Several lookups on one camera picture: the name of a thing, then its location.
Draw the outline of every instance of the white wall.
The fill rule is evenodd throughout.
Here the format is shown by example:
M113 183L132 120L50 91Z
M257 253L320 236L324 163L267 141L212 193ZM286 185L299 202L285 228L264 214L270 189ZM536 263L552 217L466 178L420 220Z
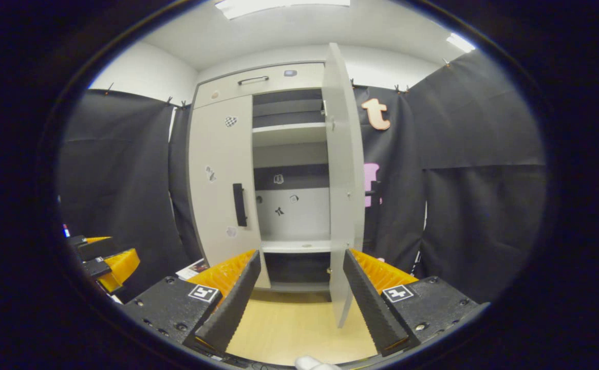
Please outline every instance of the white wall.
M124 91L181 105L192 102L197 71L158 47L137 42L108 65L90 89Z
M412 87L441 68L441 65L393 51L349 45L339 45L339 49L345 59L347 73L350 78L354 78L356 85L388 89L400 85L400 89L404 90L407 86ZM196 81L202 82L237 70L262 65L323 61L326 53L326 45L285 47L255 52L206 68L199 72Z

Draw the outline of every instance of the cabinet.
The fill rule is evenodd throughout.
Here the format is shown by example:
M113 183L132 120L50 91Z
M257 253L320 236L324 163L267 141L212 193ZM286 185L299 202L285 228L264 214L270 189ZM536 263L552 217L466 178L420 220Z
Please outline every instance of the cabinet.
M206 261L258 249L256 288L328 290L342 326L352 300L343 258L361 250L365 192L358 113L337 45L323 63L200 84L192 107L189 199Z

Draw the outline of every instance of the door handle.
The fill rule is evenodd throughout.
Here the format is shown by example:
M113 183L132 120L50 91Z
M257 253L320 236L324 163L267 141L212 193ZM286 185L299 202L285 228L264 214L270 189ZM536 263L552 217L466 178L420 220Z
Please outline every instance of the door handle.
M244 80L238 81L238 85L242 85L242 83L245 82L245 81L260 80L260 79L263 79L263 81L267 81L270 78L268 76L259 76L259 77L245 78Z
M236 203L236 218L238 226L247 226L247 216L245 216L245 199L243 197L242 183L233 184L233 201Z

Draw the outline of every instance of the open cabinet door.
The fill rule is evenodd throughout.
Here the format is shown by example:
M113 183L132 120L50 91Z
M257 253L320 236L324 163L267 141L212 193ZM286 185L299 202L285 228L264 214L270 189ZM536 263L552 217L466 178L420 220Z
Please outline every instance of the open cabinet door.
M213 267L260 249L252 171L252 96L192 111L189 192L203 255ZM270 288L260 253L257 288Z
M329 204L331 214L331 277L329 291L337 326L345 323L352 292L343 271L347 248L361 251L365 190L363 144L352 86L336 44L329 44L323 77Z

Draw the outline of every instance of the shelf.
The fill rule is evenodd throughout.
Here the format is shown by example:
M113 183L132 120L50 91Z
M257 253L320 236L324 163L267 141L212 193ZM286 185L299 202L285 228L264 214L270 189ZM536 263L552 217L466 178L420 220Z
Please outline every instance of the shelf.
M256 288L267 292L317 293L329 292L329 282L324 283L279 283L270 281L271 288Z
M252 129L253 147L326 142L324 122L280 124Z
M331 251L330 240L262 240L264 253L321 253Z

